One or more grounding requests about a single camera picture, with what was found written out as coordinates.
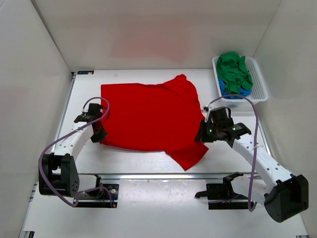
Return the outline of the red t shirt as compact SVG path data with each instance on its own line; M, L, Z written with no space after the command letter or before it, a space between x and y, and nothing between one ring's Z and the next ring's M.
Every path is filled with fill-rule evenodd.
M161 84L103 84L101 96L110 105L102 122L108 133L104 145L163 151L185 171L207 153L208 147L195 141L205 117L196 87L184 74Z

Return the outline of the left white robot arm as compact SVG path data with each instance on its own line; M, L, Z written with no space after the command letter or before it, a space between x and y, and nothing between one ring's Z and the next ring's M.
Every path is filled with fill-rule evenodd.
M109 113L108 106L90 103L74 120L71 135L56 143L55 149L44 154L39 164L39 192L41 195L75 197L80 189L80 177L75 161L87 141L100 143L107 136L102 124Z

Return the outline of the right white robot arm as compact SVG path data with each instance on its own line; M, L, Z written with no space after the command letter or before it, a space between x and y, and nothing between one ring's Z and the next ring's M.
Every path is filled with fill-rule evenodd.
M198 142L225 141L240 154L262 178L235 172L225 176L219 185L207 185L195 197L207 197L212 203L229 202L244 196L249 208L260 204L276 222L283 222L309 207L309 182L303 175L294 175L280 165L256 142L256 134L243 123L234 123L228 107L204 107L207 115L200 122L195 138Z

